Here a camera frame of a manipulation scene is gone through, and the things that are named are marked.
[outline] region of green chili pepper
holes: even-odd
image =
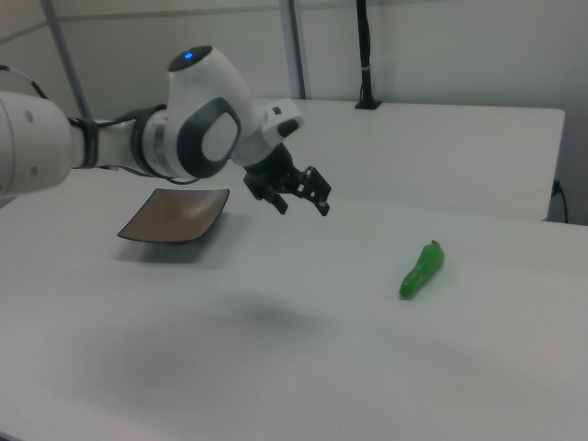
[[[408,273],[402,281],[401,297],[406,300],[412,299],[416,291],[441,267],[444,259],[445,253],[439,243],[432,241],[431,244],[426,245],[413,271]]]

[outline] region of brown plate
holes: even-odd
[[[150,243],[185,243],[200,238],[222,213],[229,190],[157,188],[119,237]]]

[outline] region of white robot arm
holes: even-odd
[[[331,187],[313,167],[297,170],[282,143],[303,124],[291,100],[257,105],[231,62],[211,46],[180,53],[168,76],[167,106],[104,122],[68,119],[42,92],[40,98],[0,92],[0,198],[56,186],[72,168],[205,178],[232,159],[247,172],[254,196],[280,213],[288,208],[280,194],[291,193],[327,214]]]

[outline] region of cable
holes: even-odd
[[[563,216],[566,223],[568,222],[568,202],[566,201],[566,195],[563,194],[563,188],[561,188],[561,200],[563,201]]]
[[[19,76],[23,80],[27,81],[32,86],[33,89],[35,89],[35,92],[37,92],[37,95],[39,95],[43,99],[48,99],[47,96],[45,95],[45,92],[43,92],[42,89],[39,87],[39,85],[37,83],[35,83],[35,80],[33,80],[26,73],[19,71],[15,67],[7,66],[6,64],[0,64],[0,71],[10,72],[16,76]]]
[[[190,179],[189,181],[175,181],[171,177],[167,177],[165,180],[167,182],[171,182],[172,184],[175,184],[177,186],[189,186],[190,184],[194,184],[195,182],[199,181],[200,178],[197,177],[195,179]]]
[[[568,201],[566,195],[563,193],[563,187],[560,181],[553,181],[553,187],[551,188],[551,197],[561,194],[561,200],[563,202],[563,218],[565,223],[570,223],[568,219]]]
[[[142,177],[150,177],[149,175],[146,175],[145,173],[141,173],[138,172],[137,170],[133,170],[132,168],[129,167],[125,167],[124,165],[113,165],[121,170],[124,170],[125,172],[131,173],[133,175],[136,176],[142,176]],[[177,186],[188,186],[190,184],[194,184],[195,182],[199,181],[200,178],[197,177],[195,179],[190,179],[189,181],[175,181],[174,179],[172,179],[171,177],[165,177],[164,178],[167,182],[170,182],[172,184],[175,184]]]

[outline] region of tabletop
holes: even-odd
[[[1,432],[585,438],[584,227],[337,197],[281,216],[235,185],[199,241],[117,237],[156,187],[74,171],[0,210]],[[431,240],[446,262],[400,300]]]
[[[286,140],[334,196],[543,220],[564,112],[550,108],[297,100],[305,125]]]

